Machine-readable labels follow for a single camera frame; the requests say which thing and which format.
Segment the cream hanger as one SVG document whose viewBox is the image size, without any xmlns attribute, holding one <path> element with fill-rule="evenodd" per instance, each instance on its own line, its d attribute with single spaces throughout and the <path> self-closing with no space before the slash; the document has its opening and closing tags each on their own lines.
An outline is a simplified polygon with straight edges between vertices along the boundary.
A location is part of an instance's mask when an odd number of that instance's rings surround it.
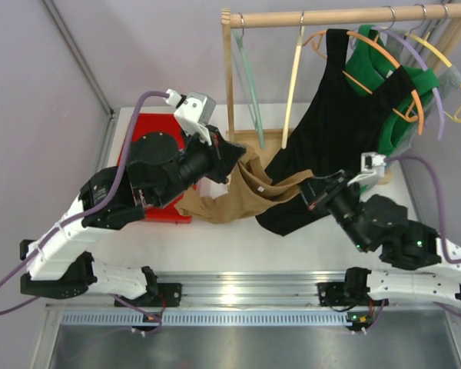
<svg viewBox="0 0 461 369">
<path fill-rule="evenodd" d="M 282 149 L 285 149 L 287 147 L 287 141 L 288 141 L 289 132 L 290 132 L 290 117 L 291 117 L 292 107 L 294 103 L 294 94 L 295 94 L 297 76 L 298 76 L 298 71 L 299 71 L 299 66 L 300 66 L 300 56 L 302 52 L 303 36 L 305 32 L 305 26 L 304 26 L 303 20 L 304 20 L 304 12 L 301 13 L 301 17 L 300 17 L 300 30 L 299 30 L 299 35 L 297 38 L 295 51 L 294 51 L 294 59 L 293 59 L 291 75 L 290 75 L 290 84 L 289 84 L 288 95 L 287 95 L 284 126 L 283 126 L 282 139 L 281 139 Z"/>
</svg>

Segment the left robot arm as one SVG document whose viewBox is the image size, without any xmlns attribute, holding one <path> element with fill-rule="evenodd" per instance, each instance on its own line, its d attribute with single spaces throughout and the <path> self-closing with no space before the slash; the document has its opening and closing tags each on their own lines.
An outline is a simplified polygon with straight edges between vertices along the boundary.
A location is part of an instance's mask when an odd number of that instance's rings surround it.
<svg viewBox="0 0 461 369">
<path fill-rule="evenodd" d="M 209 142 L 195 134 L 184 148 L 169 134 L 148 133 L 130 144 L 125 165 L 91 177 L 51 237 L 21 242 L 21 258 L 28 262 L 21 293 L 57 300 L 116 294 L 142 305 L 154 303 L 158 278 L 150 267 L 109 265 L 88 249 L 127 224 L 144 220 L 148 208 L 167 207 L 202 178 L 227 183 L 246 149 L 226 141 L 214 126 L 208 130 Z"/>
</svg>

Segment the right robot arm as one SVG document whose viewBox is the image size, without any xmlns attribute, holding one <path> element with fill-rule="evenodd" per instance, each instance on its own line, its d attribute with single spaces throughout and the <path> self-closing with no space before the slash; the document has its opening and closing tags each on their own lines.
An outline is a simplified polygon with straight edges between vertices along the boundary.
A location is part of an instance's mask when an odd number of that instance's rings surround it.
<svg viewBox="0 0 461 369">
<path fill-rule="evenodd" d="M 359 252 L 378 251 L 383 268 L 351 267 L 343 296 L 351 304 L 388 299 L 431 301 L 461 310 L 461 247 L 408 217 L 406 207 L 375 194 L 360 198 L 344 171 L 300 183 L 311 212 L 326 211 Z"/>
</svg>

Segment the tan tank top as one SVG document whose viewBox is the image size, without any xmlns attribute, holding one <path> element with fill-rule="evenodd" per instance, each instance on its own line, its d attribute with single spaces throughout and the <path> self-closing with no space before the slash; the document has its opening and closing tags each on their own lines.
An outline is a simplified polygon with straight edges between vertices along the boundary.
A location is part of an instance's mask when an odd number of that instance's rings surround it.
<svg viewBox="0 0 461 369">
<path fill-rule="evenodd" d="M 251 147 L 239 159 L 230 174 L 227 193 L 216 198 L 201 196 L 193 188 L 185 191 L 175 208 L 182 216 L 191 216 L 211 224 L 227 224 L 263 214 L 300 193 L 299 184 L 313 177 L 310 169 L 272 183 L 265 173 L 260 156 Z"/>
</svg>

